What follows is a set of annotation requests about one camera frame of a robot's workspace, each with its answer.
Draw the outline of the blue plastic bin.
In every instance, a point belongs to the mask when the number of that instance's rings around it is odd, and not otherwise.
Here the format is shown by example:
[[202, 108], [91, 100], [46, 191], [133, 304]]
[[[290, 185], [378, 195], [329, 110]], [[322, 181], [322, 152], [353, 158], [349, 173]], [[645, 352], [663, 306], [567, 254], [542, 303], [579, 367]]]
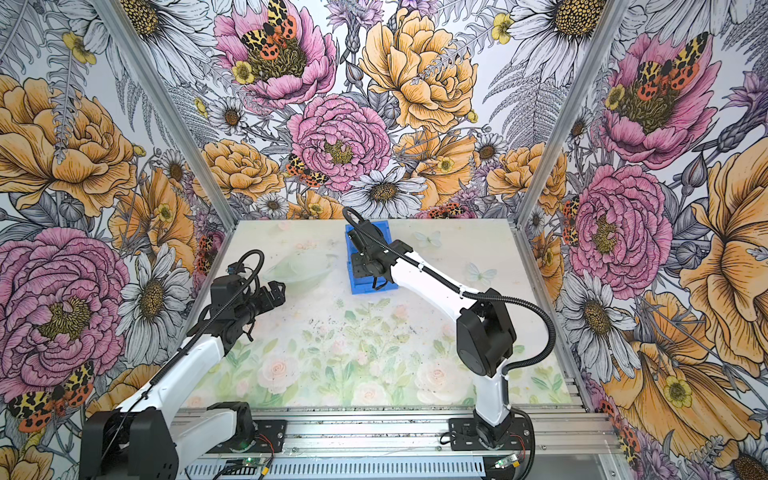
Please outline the blue plastic bin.
[[397, 290], [398, 286], [390, 283], [383, 277], [374, 277], [366, 273], [362, 268], [362, 256], [352, 242], [349, 234], [353, 230], [351, 225], [345, 226], [345, 241], [347, 247], [347, 270], [350, 289], [353, 295], [362, 295], [382, 291]]

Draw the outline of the left green circuit board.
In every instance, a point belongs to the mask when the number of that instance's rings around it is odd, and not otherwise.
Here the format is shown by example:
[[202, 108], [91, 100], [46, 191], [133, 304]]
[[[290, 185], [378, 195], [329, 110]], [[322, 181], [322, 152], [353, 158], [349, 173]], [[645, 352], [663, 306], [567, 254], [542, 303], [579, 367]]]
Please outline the left green circuit board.
[[272, 458], [246, 458], [227, 465], [219, 474], [246, 479], [264, 479], [270, 472], [272, 463]]

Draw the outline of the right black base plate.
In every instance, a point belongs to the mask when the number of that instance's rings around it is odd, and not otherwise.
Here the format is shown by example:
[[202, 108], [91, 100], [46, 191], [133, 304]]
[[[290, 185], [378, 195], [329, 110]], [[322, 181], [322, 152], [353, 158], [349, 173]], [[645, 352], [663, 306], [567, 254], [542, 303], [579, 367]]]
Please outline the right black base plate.
[[531, 446], [533, 434], [532, 423], [515, 415], [497, 426], [479, 417], [448, 420], [448, 443], [452, 451], [522, 451]]

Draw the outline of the aluminium front rail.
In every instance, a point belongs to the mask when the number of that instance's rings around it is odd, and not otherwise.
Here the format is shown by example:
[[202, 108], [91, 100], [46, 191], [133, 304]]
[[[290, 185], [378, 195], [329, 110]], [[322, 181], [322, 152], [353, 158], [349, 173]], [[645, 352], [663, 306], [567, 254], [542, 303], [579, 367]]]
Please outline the aluminium front rail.
[[[604, 414], [578, 412], [572, 408], [536, 409], [522, 417], [532, 423], [531, 446], [522, 451], [452, 451], [448, 443], [450, 418], [473, 418], [463, 410], [344, 410], [344, 411], [258, 411], [245, 433], [219, 435], [208, 426], [193, 434], [197, 420], [210, 417], [202, 409], [183, 409], [170, 424], [172, 439], [187, 463], [201, 456], [227, 457], [375, 457], [475, 455], [503, 457], [512, 453], [521, 458], [541, 455], [618, 454], [620, 441]], [[282, 453], [238, 452], [252, 435], [253, 421], [276, 419], [288, 422]]]

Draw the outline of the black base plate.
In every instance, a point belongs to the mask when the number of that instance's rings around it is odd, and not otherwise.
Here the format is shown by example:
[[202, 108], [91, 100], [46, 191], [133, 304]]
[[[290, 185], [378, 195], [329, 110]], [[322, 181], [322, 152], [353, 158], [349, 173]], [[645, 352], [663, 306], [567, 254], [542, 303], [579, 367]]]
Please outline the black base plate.
[[288, 422], [276, 419], [260, 419], [253, 421], [253, 432], [237, 449], [238, 452], [282, 453], [287, 437]]
[[515, 415], [497, 426], [479, 417], [448, 420], [448, 443], [452, 451], [522, 451], [531, 446], [533, 434], [532, 423]]

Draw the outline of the aluminium corner post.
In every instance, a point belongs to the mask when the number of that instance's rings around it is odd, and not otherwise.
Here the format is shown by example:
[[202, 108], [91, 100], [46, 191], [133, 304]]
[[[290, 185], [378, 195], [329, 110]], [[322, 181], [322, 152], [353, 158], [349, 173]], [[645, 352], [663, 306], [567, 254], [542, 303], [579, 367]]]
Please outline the aluminium corner post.
[[119, 1], [96, 1], [94, 8], [107, 30], [130, 65], [132, 72], [148, 95], [155, 109], [168, 128], [175, 145], [190, 164], [192, 172], [207, 194], [212, 207], [219, 216], [224, 229], [231, 233], [238, 220], [227, 199], [214, 179], [207, 163], [198, 149], [189, 129], [183, 122], [163, 80], [150, 59], [128, 16]]
[[554, 128], [548, 138], [538, 169], [523, 197], [514, 229], [522, 230], [543, 193], [549, 175], [554, 170], [572, 124], [582, 102], [592, 89], [593, 82], [602, 62], [609, 55], [611, 45], [618, 34], [622, 20], [630, 5], [629, 1], [608, 1], [596, 27], [594, 37], [586, 50], [586, 56], [574, 76], [573, 84], [562, 105]]

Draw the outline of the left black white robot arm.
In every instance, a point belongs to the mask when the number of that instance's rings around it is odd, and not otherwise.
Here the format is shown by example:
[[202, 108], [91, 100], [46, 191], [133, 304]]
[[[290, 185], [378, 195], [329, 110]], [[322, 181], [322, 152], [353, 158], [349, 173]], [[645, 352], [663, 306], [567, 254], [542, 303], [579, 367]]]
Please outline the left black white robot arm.
[[218, 402], [187, 419], [176, 416], [256, 318], [285, 301], [284, 283], [260, 284], [256, 273], [216, 278], [209, 305], [176, 353], [134, 394], [86, 421], [80, 478], [174, 479], [217, 446], [249, 446], [256, 430], [245, 402]]

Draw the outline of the left aluminium corner post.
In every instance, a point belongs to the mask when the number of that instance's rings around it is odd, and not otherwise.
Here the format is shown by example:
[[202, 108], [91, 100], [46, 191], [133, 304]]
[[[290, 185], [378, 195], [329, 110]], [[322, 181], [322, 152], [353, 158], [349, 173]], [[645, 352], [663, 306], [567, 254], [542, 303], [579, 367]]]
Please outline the left aluminium corner post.
[[107, 30], [130, 65], [132, 72], [148, 95], [155, 109], [168, 128], [175, 145], [190, 164], [192, 172], [207, 194], [212, 207], [219, 216], [224, 229], [231, 233], [238, 220], [227, 199], [214, 179], [207, 163], [198, 149], [189, 129], [183, 122], [163, 80], [150, 59], [128, 16], [119, 1], [96, 1], [94, 8]]

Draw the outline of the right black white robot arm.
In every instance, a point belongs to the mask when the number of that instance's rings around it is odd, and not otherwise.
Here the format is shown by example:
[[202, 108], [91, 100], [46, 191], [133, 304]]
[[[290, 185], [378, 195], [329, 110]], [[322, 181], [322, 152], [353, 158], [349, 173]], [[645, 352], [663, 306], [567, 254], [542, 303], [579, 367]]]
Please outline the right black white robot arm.
[[476, 437], [489, 450], [500, 448], [513, 419], [502, 367], [517, 339], [506, 305], [451, 279], [404, 242], [387, 243], [368, 221], [349, 226], [347, 236], [356, 249], [351, 255], [355, 277], [406, 288], [454, 322], [456, 354], [475, 375]]

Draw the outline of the right green circuit board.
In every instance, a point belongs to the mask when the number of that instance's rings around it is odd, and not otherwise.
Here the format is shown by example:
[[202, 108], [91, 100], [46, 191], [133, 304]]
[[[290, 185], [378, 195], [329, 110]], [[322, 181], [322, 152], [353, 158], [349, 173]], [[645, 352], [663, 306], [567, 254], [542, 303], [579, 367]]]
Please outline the right green circuit board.
[[516, 469], [520, 466], [520, 458], [517, 454], [507, 455], [494, 463], [495, 469]]

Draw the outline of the green circuit board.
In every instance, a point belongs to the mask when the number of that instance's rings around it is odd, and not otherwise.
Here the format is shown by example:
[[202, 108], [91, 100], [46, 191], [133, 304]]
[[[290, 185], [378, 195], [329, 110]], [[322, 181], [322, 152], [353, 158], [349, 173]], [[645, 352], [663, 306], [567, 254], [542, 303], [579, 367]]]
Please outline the green circuit board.
[[517, 454], [507, 455], [494, 463], [495, 469], [516, 469], [520, 466], [520, 458]]
[[270, 472], [272, 463], [272, 458], [246, 458], [227, 465], [219, 474], [246, 479], [264, 479]]

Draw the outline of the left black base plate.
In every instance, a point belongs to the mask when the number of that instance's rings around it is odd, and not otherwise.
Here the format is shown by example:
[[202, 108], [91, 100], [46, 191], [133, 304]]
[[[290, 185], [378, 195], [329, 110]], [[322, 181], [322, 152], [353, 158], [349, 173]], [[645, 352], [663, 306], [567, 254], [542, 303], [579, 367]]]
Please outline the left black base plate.
[[238, 452], [282, 453], [287, 437], [288, 422], [276, 419], [260, 419], [253, 421], [253, 432], [237, 449]]

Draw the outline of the right aluminium corner post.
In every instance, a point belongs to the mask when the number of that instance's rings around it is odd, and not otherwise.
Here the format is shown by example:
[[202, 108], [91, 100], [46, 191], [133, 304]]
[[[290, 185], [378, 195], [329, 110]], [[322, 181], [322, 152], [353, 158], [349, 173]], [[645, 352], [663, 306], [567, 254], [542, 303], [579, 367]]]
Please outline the right aluminium corner post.
[[582, 102], [592, 89], [593, 82], [602, 62], [609, 55], [611, 45], [618, 34], [622, 20], [630, 5], [629, 1], [608, 1], [596, 27], [594, 37], [586, 50], [586, 56], [574, 76], [573, 84], [562, 105], [554, 128], [548, 138], [538, 169], [523, 197], [514, 229], [522, 230], [543, 193], [549, 175], [554, 170], [572, 124]]

